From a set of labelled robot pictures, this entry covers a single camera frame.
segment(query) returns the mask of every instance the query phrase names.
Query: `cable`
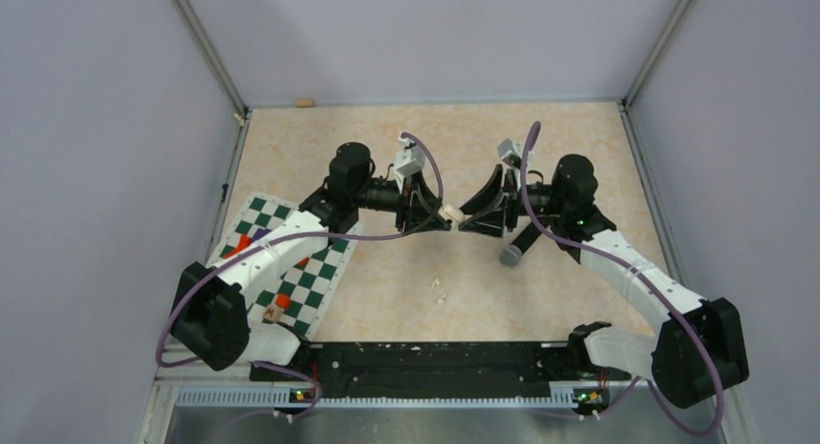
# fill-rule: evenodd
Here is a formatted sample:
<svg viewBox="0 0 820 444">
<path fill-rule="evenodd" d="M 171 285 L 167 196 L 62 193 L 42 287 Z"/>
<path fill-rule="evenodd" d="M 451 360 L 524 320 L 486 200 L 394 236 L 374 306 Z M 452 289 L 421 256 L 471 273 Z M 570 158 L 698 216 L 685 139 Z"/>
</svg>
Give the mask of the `cable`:
<svg viewBox="0 0 820 444">
<path fill-rule="evenodd" d="M 441 179 L 441 171 L 438 168 L 438 164 L 436 163 L 435 159 L 433 159 L 432 154 L 430 154 L 430 151 L 427 149 L 427 146 L 425 146 L 425 144 L 420 139 L 418 139 L 417 137 L 415 137 L 414 135 L 412 135 L 408 132 L 402 133 L 401 137 L 406 137 L 406 138 L 410 139 L 411 141 L 415 142 L 422 149 L 422 151 L 425 153 L 427 158 L 430 160 L 430 166 L 432 167 L 433 174 L 436 177 L 436 186 L 438 187 L 438 199 L 436 200 L 436 203 L 437 203 L 437 207 L 440 206 L 441 202 L 443 200 L 443 197 L 444 197 L 444 185 L 443 185 L 443 182 L 442 182 L 442 179 Z M 353 234 L 330 233 L 330 232 L 324 232 L 324 231 L 295 233 L 295 234 L 289 234 L 289 235 L 286 235 L 286 236 L 280 236 L 278 238 L 272 239 L 271 241 L 266 243 L 265 246 L 256 246 L 256 247 L 253 247 L 253 248 L 251 248 L 251 249 L 249 249 L 245 252 L 241 252 L 241 253 L 237 254 L 232 259 L 226 261 L 224 263 L 224 265 L 220 266 L 219 268 L 216 268 L 216 269 L 212 270 L 207 275 L 205 275 L 205 277 L 203 277 L 201 280 L 197 281 L 196 284 L 185 294 L 185 296 L 183 296 L 183 298 L 180 299 L 179 303 L 176 305 L 176 307 L 174 307 L 174 310 L 171 311 L 170 316 L 168 316 L 168 319 L 165 321 L 165 324 L 162 326 L 162 331 L 160 333 L 160 339 L 157 341 L 157 348 L 154 351 L 154 359 L 157 361 L 157 365 L 159 365 L 160 367 L 167 368 L 167 369 L 172 369 L 172 368 L 180 367 L 182 365 L 186 365 L 186 364 L 189 364 L 191 362 L 195 362 L 195 361 L 198 360 L 196 357 L 189 357 L 187 359 L 179 360 L 179 361 L 176 361 L 176 362 L 165 362 L 165 360 L 162 358 L 162 353 L 165 349 L 165 341 L 168 338 L 168 334 L 170 334 L 171 328 L 173 327 L 174 323 L 176 323 L 177 318 L 179 318 L 180 312 L 188 304 L 188 302 L 190 302 L 190 299 L 193 298 L 194 294 L 196 294 L 197 291 L 202 289 L 202 287 L 205 284 L 207 284 L 208 281 L 210 281 L 213 278 L 219 276 L 222 272 L 224 272 L 227 269 L 233 267 L 234 265 L 241 262 L 242 260 L 244 260 L 244 259 L 246 259 L 246 258 L 248 258 L 248 257 L 250 257 L 250 256 L 252 256 L 252 255 L 254 255 L 258 252 L 261 252 L 262 250 L 268 249 L 268 248 L 273 247 L 277 244 L 281 244 L 285 241 L 289 241 L 289 240 L 292 240 L 292 239 L 334 238 L 334 239 L 349 239 L 349 240 L 359 240 L 359 241 L 392 241 L 394 239 L 402 238 L 404 236 L 408 236 L 410 234 L 413 234 L 414 232 L 418 231 L 423 226 L 425 226 L 427 223 L 429 223 L 429 221 L 432 220 L 432 217 L 433 217 L 433 215 L 429 215 L 423 222 L 421 222 L 418 226 L 415 226 L 413 229 L 411 229 L 407 232 L 402 232 L 402 233 L 397 233 L 397 234 L 390 234 L 390 235 L 386 235 L 386 236 L 357 236 L 357 235 L 353 235 Z"/>
<path fill-rule="evenodd" d="M 370 159 L 370 170 L 367 174 L 367 179 L 362 183 L 362 186 L 359 188 L 358 191 L 354 195 L 359 195 L 362 191 L 366 190 L 368 186 L 370 186 L 370 179 L 373 177 L 373 173 L 376 172 L 376 162 L 373 159 Z"/>
<path fill-rule="evenodd" d="M 709 372 L 709 376 L 712 379 L 712 384 L 715 386 L 715 399 L 716 399 L 716 403 L 717 403 L 716 409 L 715 409 L 715 419 L 712 421 L 711 424 L 709 424 L 709 426 L 706 429 L 703 429 L 703 430 L 691 429 L 691 428 L 687 427 L 685 424 L 683 424 L 677 417 L 675 417 L 672 414 L 672 412 L 669 410 L 669 408 L 662 401 L 659 400 L 658 404 L 660 406 L 660 409 L 663 410 L 663 413 L 665 413 L 669 417 L 669 419 L 675 425 L 678 426 L 678 428 L 682 429 L 687 434 L 690 434 L 690 435 L 696 436 L 696 437 L 705 437 L 705 436 L 708 436 L 710 434 L 713 434 L 714 432 L 716 432 L 720 428 L 720 422 L 722 422 L 722 420 L 723 420 L 723 409 L 724 409 L 724 406 L 725 406 L 724 397 L 723 397 L 723 386 L 720 382 L 720 375 L 718 374 L 718 369 L 715 367 L 715 363 L 712 362 L 712 358 L 709 356 L 709 352 L 706 350 L 706 347 L 703 345 L 703 342 L 697 336 L 697 333 L 694 332 L 694 329 L 691 327 L 691 325 L 689 325 L 689 323 L 684 318 L 684 316 L 677 309 L 675 309 L 675 306 L 673 306 L 669 302 L 669 300 L 666 299 L 666 297 L 663 295 L 663 293 L 661 293 L 658 290 L 658 288 L 649 280 L 649 278 L 647 278 L 644 274 L 642 274 L 637 269 L 632 267 L 630 265 L 630 263 L 627 262 L 626 260 L 624 260 L 623 258 L 621 258 L 617 255 L 614 255 L 612 253 L 609 253 L 609 252 L 601 251 L 600 249 L 594 248 L 592 246 L 588 246 L 588 245 L 583 244 L 583 243 L 578 243 L 578 242 L 572 241 L 570 239 L 562 238 L 561 236 L 558 236 L 558 235 L 550 232 L 549 230 L 547 230 L 541 224 L 541 222 L 538 220 L 535 212 L 533 211 L 533 207 L 530 204 L 530 198 L 529 198 L 529 194 L 527 193 L 526 184 L 527 184 L 527 161 L 529 160 L 530 151 L 533 149 L 533 147 L 535 147 L 536 142 L 538 141 L 538 136 L 539 136 L 540 131 L 541 131 L 541 122 L 535 122 L 533 124 L 532 128 L 530 128 L 529 134 L 527 134 L 527 141 L 524 143 L 524 152 L 521 155 L 521 178 L 520 178 L 520 180 L 521 180 L 521 185 L 524 185 L 521 188 L 521 195 L 523 197 L 522 202 L 524 203 L 524 208 L 527 210 L 527 215 L 530 216 L 530 219 L 533 221 L 536 228 L 538 228 L 541 231 L 541 233 L 543 233 L 546 237 L 552 239 L 553 241 L 555 241 L 557 243 L 560 243 L 560 244 L 563 244 L 565 246 L 571 246 L 571 247 L 580 249 L 582 251 L 591 252 L 591 253 L 594 253 L 595 255 L 600 255 L 601 257 L 608 258 L 609 260 L 612 260 L 613 262 L 615 262 L 615 263 L 623 266 L 624 268 L 628 269 L 639 280 L 641 280 L 641 282 L 646 284 L 646 286 L 649 288 L 649 290 L 652 291 L 652 293 L 656 297 L 658 297 L 658 299 L 663 304 L 663 306 L 669 311 L 669 314 L 672 315 L 672 318 L 674 318 L 675 321 L 677 321 L 678 323 L 681 324 L 681 327 L 687 333 L 687 336 L 689 336 L 689 338 L 692 340 L 692 343 L 694 344 L 695 349 L 697 349 L 697 352 L 700 354 L 701 358 L 703 358 L 703 361 L 706 363 L 706 370 Z M 654 391 L 654 387 L 653 387 L 652 383 L 650 383 L 650 391 Z M 655 397 L 656 397 L 656 399 L 659 399 L 659 395 L 657 393 L 655 393 Z"/>
<path fill-rule="evenodd" d="M 294 377 L 294 378 L 297 378 L 297 379 L 301 379 L 303 381 L 307 381 L 308 383 L 310 383 L 313 386 L 313 389 L 316 390 L 316 396 L 310 402 L 310 405 L 305 410 L 297 413 L 296 415 L 293 415 L 291 417 L 292 420 L 298 420 L 298 419 L 304 417 L 305 415 L 307 415 L 308 413 L 310 413 L 310 411 L 313 410 L 313 408 L 316 406 L 316 404 L 319 403 L 319 401 L 322 399 L 322 386 L 315 379 L 313 379 L 313 378 L 311 378 L 307 375 L 301 374 L 298 371 L 287 369 L 285 367 L 280 367 L 278 365 L 274 365 L 274 364 L 271 364 L 269 362 L 253 362 L 252 364 L 255 367 L 259 367 L 261 369 L 275 371 L 277 373 L 286 374 L 288 376 L 291 376 L 291 377 Z M 206 443 L 206 444 L 210 443 L 215 437 L 217 437 L 219 434 L 222 434 L 226 429 L 236 425 L 237 423 L 239 423 L 239 422 L 241 422 L 241 421 L 243 421 L 247 418 L 255 417 L 256 415 L 271 415 L 271 414 L 274 414 L 275 416 L 277 416 L 275 411 L 272 412 L 270 409 L 267 409 L 267 408 L 251 410 L 250 412 L 243 413 L 242 415 L 234 418 L 233 420 L 229 421 L 228 423 L 226 423 L 226 424 L 222 425 L 221 427 L 217 428 L 214 432 L 212 432 L 203 441 L 203 443 Z"/>
<path fill-rule="evenodd" d="M 621 401 L 626 396 L 628 396 L 630 394 L 630 392 L 632 392 L 632 389 L 634 389 L 635 385 L 638 384 L 638 381 L 641 381 L 642 379 L 643 378 L 639 378 L 637 376 L 635 378 L 633 378 L 630 385 L 627 386 L 627 389 L 625 389 L 623 393 L 619 394 L 618 397 L 615 398 L 615 400 L 613 400 L 611 403 L 609 403 L 609 406 L 606 407 L 602 412 L 599 412 L 598 418 L 600 419 L 600 418 L 605 417 L 606 415 L 609 415 L 609 412 L 611 412 L 618 405 L 620 405 Z M 557 418 L 559 420 L 572 420 L 572 421 L 576 421 L 576 422 L 579 421 L 579 420 L 583 420 L 582 418 L 579 418 L 579 417 L 581 417 L 581 415 L 577 415 L 577 414 L 574 414 L 574 413 L 572 415 L 570 415 L 570 414 L 567 414 L 567 413 L 544 412 L 542 410 L 536 410 L 536 409 L 533 409 L 533 410 L 530 410 L 530 411 L 537 414 L 537 415 L 543 415 L 544 417 L 549 417 L 549 418 Z"/>
<path fill-rule="evenodd" d="M 527 172 L 527 174 L 528 175 L 536 175 L 536 176 L 540 177 L 541 178 L 541 184 L 543 184 L 543 173 L 541 173 L 537 170 L 530 170 L 529 172 Z"/>
</svg>

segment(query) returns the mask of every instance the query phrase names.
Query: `black bracket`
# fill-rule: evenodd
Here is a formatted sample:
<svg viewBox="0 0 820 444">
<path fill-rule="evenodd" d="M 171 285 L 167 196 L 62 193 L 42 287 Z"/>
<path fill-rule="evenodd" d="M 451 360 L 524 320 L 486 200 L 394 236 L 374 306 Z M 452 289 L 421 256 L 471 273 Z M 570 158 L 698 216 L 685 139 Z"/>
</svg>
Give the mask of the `black bracket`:
<svg viewBox="0 0 820 444">
<path fill-rule="evenodd" d="M 567 353 L 570 357 L 570 364 L 579 372 L 595 372 L 600 370 L 600 367 L 593 365 L 589 358 L 589 352 L 584 344 L 584 340 L 593 332 L 612 326 L 611 323 L 605 321 L 596 321 L 589 325 L 578 325 L 570 333 L 569 341 L 567 342 Z"/>
<path fill-rule="evenodd" d="M 527 185 L 530 204 L 537 215 L 555 213 L 555 203 L 551 200 L 550 187 L 544 183 Z M 458 226 L 459 231 L 480 233 L 500 238 L 507 231 L 515 230 L 518 217 L 527 215 L 517 178 L 512 170 L 504 171 L 498 163 L 493 168 L 489 180 L 467 202 L 459 207 L 467 220 Z"/>
<path fill-rule="evenodd" d="M 174 307 L 209 272 L 201 263 L 189 265 L 180 277 Z M 239 284 L 229 285 L 219 277 L 211 279 L 171 327 L 171 335 L 214 371 L 231 366 L 248 345 L 250 328 L 240 289 Z"/>
<path fill-rule="evenodd" d="M 723 389 L 748 379 L 748 360 L 741 317 L 726 299 L 704 301 L 684 314 L 715 363 Z M 652 376 L 663 396 L 687 408 L 715 394 L 706 365 L 680 323 L 669 319 L 660 327 L 652 354 Z"/>
</svg>

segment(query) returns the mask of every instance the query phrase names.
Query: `floor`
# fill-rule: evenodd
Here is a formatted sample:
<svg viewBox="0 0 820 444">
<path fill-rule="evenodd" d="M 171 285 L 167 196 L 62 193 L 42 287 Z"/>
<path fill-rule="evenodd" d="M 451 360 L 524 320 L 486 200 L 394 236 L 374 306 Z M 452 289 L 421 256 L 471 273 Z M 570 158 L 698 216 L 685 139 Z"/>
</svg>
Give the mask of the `floor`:
<svg viewBox="0 0 820 444">
<path fill-rule="evenodd" d="M 445 203 L 457 207 L 489 177 L 496 146 L 507 137 L 523 142 L 535 120 L 542 135 L 533 168 L 548 180 L 563 155 L 587 156 L 601 210 L 664 268 L 615 103 L 256 109 L 227 217 L 252 192 L 302 201 L 347 141 L 366 144 L 376 174 L 384 175 L 402 131 L 429 147 L 442 170 Z M 425 178 L 434 188 L 429 168 Z M 361 219 L 365 234 L 395 233 L 392 214 L 363 211 Z M 517 268 L 503 267 L 499 251 L 514 235 L 497 240 L 452 231 L 361 243 L 314 340 L 565 340 L 576 325 L 596 320 L 651 334 L 617 291 L 545 239 Z M 431 288 L 436 279 L 441 284 Z M 437 304 L 444 294 L 446 303 Z"/>
</svg>

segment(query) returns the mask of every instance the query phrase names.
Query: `white wall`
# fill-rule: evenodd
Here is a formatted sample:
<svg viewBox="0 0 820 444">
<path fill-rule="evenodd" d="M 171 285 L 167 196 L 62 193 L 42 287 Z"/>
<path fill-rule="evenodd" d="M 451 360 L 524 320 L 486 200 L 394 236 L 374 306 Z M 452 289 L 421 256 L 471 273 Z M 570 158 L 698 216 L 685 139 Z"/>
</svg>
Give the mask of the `white wall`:
<svg viewBox="0 0 820 444">
<path fill-rule="evenodd" d="M 635 107 L 694 289 L 741 312 L 764 442 L 816 442 L 820 9 L 699 0 Z"/>
<path fill-rule="evenodd" d="M 169 0 L 0 0 L 0 442 L 135 440 L 231 114 Z"/>
<path fill-rule="evenodd" d="M 247 104 L 619 99 L 677 0 L 191 0 Z"/>
</svg>

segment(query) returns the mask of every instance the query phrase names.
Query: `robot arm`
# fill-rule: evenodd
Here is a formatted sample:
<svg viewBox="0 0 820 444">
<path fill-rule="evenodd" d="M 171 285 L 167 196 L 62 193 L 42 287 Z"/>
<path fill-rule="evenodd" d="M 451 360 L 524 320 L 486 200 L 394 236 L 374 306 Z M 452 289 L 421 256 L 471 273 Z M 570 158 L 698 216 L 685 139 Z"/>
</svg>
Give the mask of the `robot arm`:
<svg viewBox="0 0 820 444">
<path fill-rule="evenodd" d="M 594 204 L 598 181 L 590 161 L 567 155 L 559 162 L 550 184 L 518 186 L 520 148 L 509 140 L 499 146 L 502 166 L 484 188 L 461 209 L 472 215 L 459 230 L 501 236 L 503 228 L 515 229 L 517 218 L 526 215 L 520 189 L 527 188 L 533 210 L 543 224 L 566 239 L 613 254 L 629 263 L 624 268 L 597 253 L 559 244 L 575 261 L 601 275 L 643 316 L 653 336 L 638 335 L 608 323 L 581 325 L 570 334 L 569 349 L 579 370 L 615 368 L 655 383 L 676 406 L 686 408 L 715 393 L 706 367 L 694 344 L 666 307 L 636 273 L 657 287 L 684 315 L 703 340 L 720 375 L 723 388 L 748 378 L 743 331 L 737 309 L 725 299 L 708 301 L 686 289 L 638 253 Z M 541 233 L 530 223 L 501 254 L 502 263 L 515 266 Z"/>
<path fill-rule="evenodd" d="M 400 177 L 371 178 L 375 163 L 369 150 L 355 142 L 339 146 L 322 186 L 280 226 L 246 248 L 241 262 L 208 281 L 182 309 L 171 335 L 213 370 L 238 361 L 288 365 L 306 341 L 286 325 L 249 320 L 247 314 L 271 281 L 331 242 L 327 237 L 307 237 L 272 245 L 274 240 L 304 232 L 346 233 L 359 220 L 360 208 L 394 212 L 396 228 L 402 232 L 450 229 L 450 223 L 438 216 L 437 201 L 422 175 L 424 153 L 405 143 L 396 158 L 407 160 L 396 170 Z M 229 261 L 221 259 L 211 268 L 192 263 L 180 278 L 174 306 L 197 282 Z"/>
</svg>

